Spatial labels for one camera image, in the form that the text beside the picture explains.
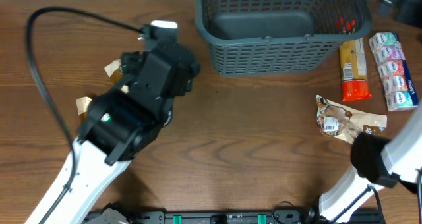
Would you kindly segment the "dark grey plastic basket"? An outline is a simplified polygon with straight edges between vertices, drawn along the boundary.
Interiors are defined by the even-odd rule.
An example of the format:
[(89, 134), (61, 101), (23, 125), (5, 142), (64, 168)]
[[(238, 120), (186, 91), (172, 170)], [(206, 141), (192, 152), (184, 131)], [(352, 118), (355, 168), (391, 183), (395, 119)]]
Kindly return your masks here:
[(222, 76), (307, 72), (367, 35), (367, 0), (194, 0), (196, 28)]

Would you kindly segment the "orange biscuit roll pack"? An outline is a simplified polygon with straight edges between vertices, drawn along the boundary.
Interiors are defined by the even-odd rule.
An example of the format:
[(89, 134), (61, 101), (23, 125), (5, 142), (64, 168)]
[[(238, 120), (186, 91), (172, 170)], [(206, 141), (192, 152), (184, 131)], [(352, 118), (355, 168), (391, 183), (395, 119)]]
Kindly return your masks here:
[(342, 101), (361, 101), (372, 98), (367, 78), (363, 38), (344, 42), (339, 51)]

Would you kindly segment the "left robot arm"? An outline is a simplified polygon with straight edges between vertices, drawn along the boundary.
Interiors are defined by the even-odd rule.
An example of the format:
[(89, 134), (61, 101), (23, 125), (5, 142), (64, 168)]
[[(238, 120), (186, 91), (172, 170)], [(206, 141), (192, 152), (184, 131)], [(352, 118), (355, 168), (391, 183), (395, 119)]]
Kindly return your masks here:
[(174, 22), (144, 27), (143, 52), (126, 52), (109, 64), (112, 87), (77, 100), (82, 124), (57, 178), (29, 223), (81, 223), (106, 187), (158, 136), (173, 104), (200, 72), (195, 56), (177, 41)]

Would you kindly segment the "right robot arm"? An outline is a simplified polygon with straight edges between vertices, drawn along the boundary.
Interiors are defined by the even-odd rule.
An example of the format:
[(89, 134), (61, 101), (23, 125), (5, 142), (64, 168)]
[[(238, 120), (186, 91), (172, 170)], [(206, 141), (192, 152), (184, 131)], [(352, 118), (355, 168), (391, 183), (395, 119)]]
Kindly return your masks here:
[[(421, 28), (421, 0), (380, 0), (380, 16)], [(351, 167), (309, 209), (306, 223), (348, 223), (373, 194), (379, 223), (385, 223), (377, 190), (398, 183), (417, 195), (421, 223), (421, 103), (393, 140), (361, 133), (351, 147)]]

